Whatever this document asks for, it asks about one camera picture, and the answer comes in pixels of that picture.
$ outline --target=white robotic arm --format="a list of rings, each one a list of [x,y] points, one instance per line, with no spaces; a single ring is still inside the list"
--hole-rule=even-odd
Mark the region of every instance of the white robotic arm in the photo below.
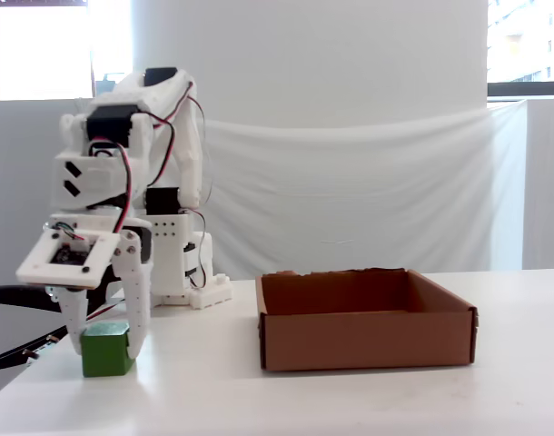
[[[186,72],[151,69],[61,120],[66,149],[54,159],[52,190],[61,212],[17,277],[54,287],[78,352],[84,291],[100,285],[110,264],[124,287],[131,358],[147,332],[151,287],[156,303],[199,309],[232,296],[228,278],[213,277],[210,235],[194,232],[187,213],[202,187],[195,92]]]

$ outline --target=window frame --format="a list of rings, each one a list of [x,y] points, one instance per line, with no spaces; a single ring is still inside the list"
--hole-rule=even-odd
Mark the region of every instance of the window frame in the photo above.
[[[0,7],[54,7],[54,6],[73,6],[88,8],[87,0],[30,0],[25,3],[24,0],[0,0]],[[92,96],[95,97],[95,80],[94,80],[94,58],[90,49],[91,59],[91,79],[92,79]]]

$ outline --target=wire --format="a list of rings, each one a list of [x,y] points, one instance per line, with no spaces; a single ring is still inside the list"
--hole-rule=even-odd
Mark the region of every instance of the wire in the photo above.
[[[186,86],[186,89],[184,90],[184,93],[182,94],[182,96],[180,97],[180,99],[176,102],[176,105],[174,106],[174,109],[164,118],[165,121],[170,121],[170,119],[176,115],[176,113],[178,112],[178,110],[180,109],[180,105],[183,103],[184,99],[186,98],[186,95],[188,95],[188,92],[192,89],[192,87],[194,86],[194,82],[189,82],[188,83],[188,86]],[[154,129],[158,129],[162,127],[161,124],[155,124],[154,125]]]
[[[122,162],[124,162],[125,168],[125,206],[122,208],[120,217],[115,222],[114,233],[119,233],[124,226],[125,216],[130,209],[130,203],[132,202],[132,170],[130,169],[130,161],[128,160],[128,154],[125,152],[124,147],[119,143],[114,143],[120,149],[120,155],[122,156]]]
[[[94,152],[94,157],[97,157],[99,154],[106,154],[108,157],[114,157],[114,155],[112,154],[112,152],[108,151],[108,150],[96,150]]]
[[[128,159],[128,153],[125,152],[124,146],[115,143],[114,141],[104,138],[102,136],[96,136],[94,139],[90,141],[92,144],[91,147],[94,146],[94,143],[109,143],[115,145],[120,150],[120,155],[122,156],[122,162],[124,162],[124,169],[125,169],[125,205],[122,208],[122,211],[120,213],[120,216],[118,217],[117,221],[115,222],[114,227],[114,233],[119,233],[122,230],[122,227],[124,226],[124,220],[125,216],[128,214],[128,211],[130,210],[130,203],[132,202],[132,169],[130,168],[130,160]]]
[[[107,311],[109,311],[110,309],[113,309],[115,306],[117,306],[117,305],[120,304],[121,302],[125,302],[125,298],[123,298],[122,300],[120,300],[120,301],[117,302],[116,304],[112,304],[111,306],[104,307],[102,310],[90,314],[90,315],[87,317],[87,321],[90,321],[90,320],[92,320],[93,318],[98,317],[98,316],[101,315],[102,313],[106,313]]]
[[[204,215],[201,214],[200,212],[195,211],[194,209],[186,209],[186,210],[190,211],[192,213],[196,213],[197,215],[199,215],[203,219],[203,236],[201,236],[201,242],[198,245],[198,263],[200,264],[201,271],[203,272],[203,285],[202,286],[197,286],[196,283],[194,283],[193,278],[192,277],[190,278],[190,283],[193,285],[193,287],[195,287],[196,289],[202,289],[206,286],[206,271],[204,270],[203,258],[201,256],[201,253],[203,251],[204,236],[206,235],[206,220],[204,219]]]
[[[188,99],[196,104],[196,107],[201,111],[201,116],[203,117],[203,149],[206,153],[206,158],[208,159],[209,165],[211,166],[211,186],[208,189],[208,194],[206,195],[206,199],[204,200],[204,203],[202,205],[205,205],[208,203],[208,201],[211,199],[211,195],[213,194],[213,186],[214,186],[214,164],[213,159],[211,157],[211,154],[208,149],[208,143],[206,142],[206,118],[204,116],[204,110],[198,101],[192,97],[191,95],[188,96]]]
[[[168,120],[160,118],[158,115],[152,114],[151,112],[140,112],[140,114],[147,114],[150,115],[153,119],[159,121],[160,123],[168,125],[170,127],[170,140],[168,141],[168,147],[166,148],[166,154],[164,155],[164,159],[162,161],[162,165],[160,166],[160,170],[158,171],[158,174],[154,177],[151,183],[148,184],[148,187],[152,186],[158,180],[160,180],[160,177],[162,177],[162,174],[164,173],[164,170],[166,169],[166,165],[168,164],[168,161],[170,160],[170,156],[172,154],[172,149],[174,147],[174,140],[176,139],[176,129],[170,123]]]
[[[75,229],[68,223],[63,223],[60,221],[59,223],[55,223],[52,228],[55,230],[62,230],[63,233],[65,233],[71,239],[76,239],[78,241],[84,240],[83,237],[79,236],[78,234],[75,234]]]
[[[154,185],[158,180],[160,180],[160,177],[162,177],[162,174],[164,173],[164,170],[166,169],[166,165],[168,164],[168,161],[170,160],[170,156],[172,155],[172,149],[174,147],[174,140],[176,139],[176,129],[170,122],[170,119],[173,118],[178,110],[180,109],[180,106],[186,100],[186,96],[188,95],[191,88],[194,86],[193,82],[189,82],[188,86],[186,86],[186,89],[184,90],[184,93],[180,97],[180,99],[176,102],[176,105],[174,106],[174,109],[165,117],[161,118],[156,114],[153,114],[151,112],[142,111],[140,114],[147,114],[150,115],[154,120],[158,121],[158,124],[153,125],[153,129],[158,129],[162,127],[162,125],[166,124],[168,127],[170,127],[170,140],[168,142],[168,147],[166,148],[166,155],[164,156],[164,159],[162,161],[162,165],[160,166],[160,170],[158,171],[158,174],[154,177],[151,183],[148,184],[148,187]]]

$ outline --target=window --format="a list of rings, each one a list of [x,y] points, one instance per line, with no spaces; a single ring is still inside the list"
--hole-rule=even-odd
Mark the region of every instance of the window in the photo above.
[[[129,10],[129,0],[0,0],[0,100],[92,97],[94,77],[113,87],[132,69]]]
[[[554,95],[554,0],[490,1],[487,39],[489,96]]]

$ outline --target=brown box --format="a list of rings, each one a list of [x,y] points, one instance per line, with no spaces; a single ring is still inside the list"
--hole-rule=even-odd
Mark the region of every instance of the brown box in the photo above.
[[[473,363],[477,309],[415,271],[257,277],[270,371]]]

